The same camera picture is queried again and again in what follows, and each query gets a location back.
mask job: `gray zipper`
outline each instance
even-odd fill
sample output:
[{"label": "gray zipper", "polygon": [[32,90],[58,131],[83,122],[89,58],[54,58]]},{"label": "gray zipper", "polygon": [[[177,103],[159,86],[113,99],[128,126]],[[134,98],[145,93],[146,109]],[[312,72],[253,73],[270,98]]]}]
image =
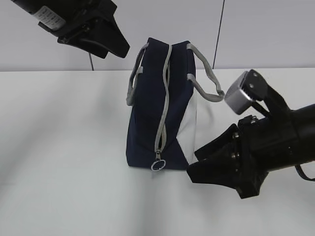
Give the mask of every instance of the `gray zipper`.
[{"label": "gray zipper", "polygon": [[163,83],[165,86],[165,103],[164,103],[164,108],[163,108],[163,113],[161,116],[161,120],[158,126],[158,130],[157,130],[157,135],[156,135],[156,140],[155,140],[155,145],[154,145],[154,149],[155,149],[155,153],[156,153],[156,160],[155,162],[152,164],[151,169],[153,171],[159,171],[161,169],[163,169],[165,167],[165,160],[163,160],[164,162],[164,166],[162,166],[161,168],[159,168],[158,170],[154,170],[154,165],[157,162],[162,161],[161,159],[161,153],[163,152],[165,145],[166,145],[166,126],[165,126],[165,120],[166,120],[166,116],[167,116],[167,112],[168,112],[168,106],[169,106],[169,91],[168,91],[168,86],[169,86],[169,80],[170,80],[170,57],[172,54],[172,46],[169,45],[168,48],[168,53],[165,59],[165,63],[164,63],[164,67],[163,67]]}]

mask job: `navy blue bag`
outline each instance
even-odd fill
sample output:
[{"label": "navy blue bag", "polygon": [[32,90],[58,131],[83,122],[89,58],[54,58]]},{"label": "navy blue bag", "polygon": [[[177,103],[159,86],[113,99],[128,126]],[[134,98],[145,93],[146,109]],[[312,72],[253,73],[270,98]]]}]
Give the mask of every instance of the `navy blue bag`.
[{"label": "navy blue bag", "polygon": [[[197,83],[194,52],[219,95],[205,93]],[[127,104],[132,106],[126,146],[129,166],[186,170],[194,152],[194,87],[209,101],[224,97],[209,63],[189,41],[171,46],[149,38],[128,87]]]}]

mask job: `white table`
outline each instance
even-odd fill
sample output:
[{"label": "white table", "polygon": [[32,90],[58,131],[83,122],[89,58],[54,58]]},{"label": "white table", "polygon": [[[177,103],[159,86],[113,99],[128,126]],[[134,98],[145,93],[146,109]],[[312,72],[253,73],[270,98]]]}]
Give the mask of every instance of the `white table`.
[{"label": "white table", "polygon": [[[224,90],[244,70],[216,70]],[[315,69],[260,69],[292,109]],[[313,236],[315,184],[272,172],[259,197],[129,168],[129,71],[0,73],[1,236]],[[204,71],[197,79],[214,91]],[[242,116],[198,98],[196,149]],[[315,176],[315,165],[304,167]]]}]

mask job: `black cylinder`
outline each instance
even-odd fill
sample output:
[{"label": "black cylinder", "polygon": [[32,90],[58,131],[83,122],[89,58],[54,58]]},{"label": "black cylinder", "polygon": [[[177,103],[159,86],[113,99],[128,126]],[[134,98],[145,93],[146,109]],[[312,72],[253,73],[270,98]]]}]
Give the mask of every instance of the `black cylinder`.
[{"label": "black cylinder", "polygon": [[31,15],[38,12],[43,6],[50,8],[64,20],[69,21],[75,11],[83,3],[90,0],[12,0],[15,4],[26,10]]},{"label": "black cylinder", "polygon": [[246,136],[260,171],[274,171],[315,160],[315,105],[290,113],[290,120],[262,119]]}]

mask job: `black cable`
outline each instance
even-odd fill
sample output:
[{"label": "black cable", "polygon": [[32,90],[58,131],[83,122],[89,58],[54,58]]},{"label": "black cable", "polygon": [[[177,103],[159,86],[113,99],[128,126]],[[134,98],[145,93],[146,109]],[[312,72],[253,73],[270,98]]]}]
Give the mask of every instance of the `black cable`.
[{"label": "black cable", "polygon": [[270,115],[269,111],[267,111],[266,109],[264,109],[259,103],[253,102],[253,103],[252,103],[252,107],[253,107],[256,111],[258,111],[259,113],[261,113],[264,117],[271,118],[271,115]]},{"label": "black cable", "polygon": [[90,57],[90,63],[91,63],[92,71],[94,71],[94,65],[93,65],[93,60],[92,60],[91,53],[89,53],[89,57]]},{"label": "black cable", "polygon": [[219,25],[219,31],[218,31],[217,44],[216,44],[216,52],[215,52],[215,58],[213,59],[213,66],[212,66],[212,69],[215,68],[215,63],[216,63],[216,58],[217,58],[217,50],[218,50],[218,44],[219,44],[219,38],[220,38],[220,32],[221,32],[221,24],[222,24],[222,18],[223,18],[224,4],[225,4],[225,0],[223,0],[223,5],[222,5],[222,12],[221,12],[221,18],[220,18],[220,25]]},{"label": "black cable", "polygon": [[305,179],[307,181],[315,181],[315,178],[309,178],[306,176],[306,174],[304,173],[304,171],[302,170],[302,167],[300,165],[295,166],[295,169],[302,179]]}]

